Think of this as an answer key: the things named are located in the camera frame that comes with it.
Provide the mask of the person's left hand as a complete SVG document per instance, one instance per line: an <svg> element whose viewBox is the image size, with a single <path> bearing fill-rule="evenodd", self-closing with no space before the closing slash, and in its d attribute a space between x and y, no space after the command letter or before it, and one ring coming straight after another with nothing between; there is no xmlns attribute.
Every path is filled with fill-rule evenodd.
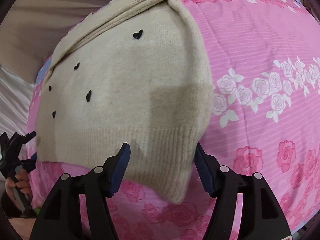
<svg viewBox="0 0 320 240"><path fill-rule="evenodd" d="M8 197L13 201L15 206L21 210L19 202L17 201L13 189L19 188L23 194L29 197L29 200L33 198L33 192L31 190L31 185L28 177L28 173L25 169L21 168L20 173L15 175L17 182L14 182L11 178L7 178L5 181L5 190Z"/></svg>

